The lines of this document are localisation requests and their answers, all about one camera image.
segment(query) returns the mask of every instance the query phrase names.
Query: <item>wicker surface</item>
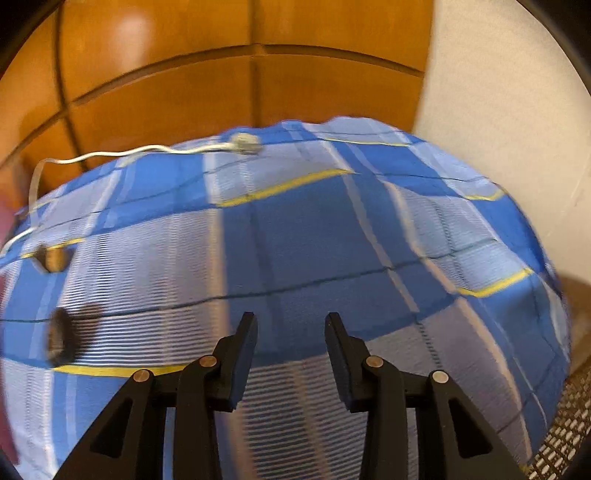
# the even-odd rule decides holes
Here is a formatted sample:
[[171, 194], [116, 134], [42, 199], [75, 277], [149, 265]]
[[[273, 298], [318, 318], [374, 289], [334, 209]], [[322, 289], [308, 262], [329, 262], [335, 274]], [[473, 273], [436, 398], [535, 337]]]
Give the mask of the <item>wicker surface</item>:
[[530, 480], [559, 479], [591, 432], [591, 362], [564, 385], [554, 424], [528, 469]]

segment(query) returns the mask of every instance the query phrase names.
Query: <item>triangular cutout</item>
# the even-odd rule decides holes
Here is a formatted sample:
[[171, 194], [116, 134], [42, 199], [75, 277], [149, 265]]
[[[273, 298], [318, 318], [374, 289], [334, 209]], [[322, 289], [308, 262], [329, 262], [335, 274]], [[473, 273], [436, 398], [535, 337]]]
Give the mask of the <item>triangular cutout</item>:
[[119, 405], [115, 414], [109, 419], [107, 425], [96, 436], [90, 445], [90, 451], [100, 453], [111, 458], [119, 458], [123, 450], [125, 430], [129, 422], [131, 407], [134, 402], [130, 398]]
[[472, 458], [492, 452], [492, 445], [466, 409], [456, 398], [449, 401], [453, 428], [456, 432], [457, 449], [462, 458]]

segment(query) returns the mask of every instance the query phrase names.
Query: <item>striped fabric pattern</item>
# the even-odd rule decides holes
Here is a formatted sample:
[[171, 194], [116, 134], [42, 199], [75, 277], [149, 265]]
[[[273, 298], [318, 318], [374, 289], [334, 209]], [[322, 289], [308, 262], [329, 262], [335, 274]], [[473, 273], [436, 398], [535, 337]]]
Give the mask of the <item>striped fabric pattern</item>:
[[[399, 369], [448, 371], [526, 463], [556, 412], [570, 324], [510, 196], [373, 119], [285, 121], [179, 147], [237, 131], [259, 136], [262, 151], [145, 153], [85, 173], [40, 200], [40, 229], [0, 260], [5, 402], [25, 480], [51, 478], [136, 369], [181, 369], [246, 310], [259, 339], [243, 401], [217, 416], [225, 478], [358, 477], [366, 415], [339, 400], [330, 311]], [[67, 271], [35, 266], [40, 242], [66, 246]], [[57, 306], [82, 349], [51, 369], [44, 339]], [[167, 480], [171, 464], [169, 441]]]

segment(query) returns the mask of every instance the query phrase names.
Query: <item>white cable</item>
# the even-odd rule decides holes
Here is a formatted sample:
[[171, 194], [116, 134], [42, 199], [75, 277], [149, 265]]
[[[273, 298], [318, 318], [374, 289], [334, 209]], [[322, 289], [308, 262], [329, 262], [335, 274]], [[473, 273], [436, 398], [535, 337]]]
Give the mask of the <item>white cable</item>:
[[37, 192], [39, 190], [39, 182], [41, 181], [41, 173], [43, 172], [43, 166], [48, 162], [56, 163], [58, 165], [69, 165], [71, 163], [77, 163], [79, 161], [83, 161], [87, 158], [92, 157], [125, 157], [127, 155], [134, 155], [136, 153], [142, 153], [147, 151], [157, 151], [184, 155], [206, 153], [213, 151], [233, 151], [242, 154], [256, 154], [260, 152], [261, 148], [261, 143], [259, 142], [258, 137], [251, 134], [240, 132], [233, 134], [229, 142], [201, 145], [199, 147], [190, 148], [188, 150], [178, 150], [176, 148], [167, 147], [166, 145], [145, 145], [143, 147], [132, 148], [131, 150], [125, 150], [123, 152], [85, 153], [84, 155], [80, 155], [79, 157], [71, 158], [69, 160], [56, 160], [55, 158], [45, 158], [35, 166], [35, 170], [33, 170], [33, 175], [31, 176], [31, 184], [29, 186], [28, 198], [29, 218], [31, 220], [31, 226], [24, 232], [19, 233], [18, 235], [12, 237], [8, 242], [6, 242], [6, 244], [2, 247], [2, 250], [0, 251], [0, 257], [6, 255], [10, 247], [15, 242], [34, 232], [38, 228], [39, 218], [37, 216]]

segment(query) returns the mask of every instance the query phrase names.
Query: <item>metal pin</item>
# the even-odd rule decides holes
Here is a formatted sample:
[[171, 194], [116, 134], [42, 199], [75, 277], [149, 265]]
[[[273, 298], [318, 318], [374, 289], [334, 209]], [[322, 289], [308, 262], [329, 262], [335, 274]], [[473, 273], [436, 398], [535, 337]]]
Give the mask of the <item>metal pin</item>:
[[137, 383], [145, 382], [149, 378], [150, 372], [148, 370], [138, 370], [136, 373], [134, 373], [134, 380]]
[[371, 355], [365, 359], [365, 363], [368, 367], [379, 368], [384, 364], [384, 360], [377, 355]]
[[449, 375], [443, 370], [437, 370], [436, 372], [433, 372], [432, 376], [433, 380], [435, 380], [437, 383], [447, 383], [449, 380]]
[[199, 359], [199, 365], [205, 368], [213, 367], [217, 363], [217, 358], [213, 355], [206, 355]]

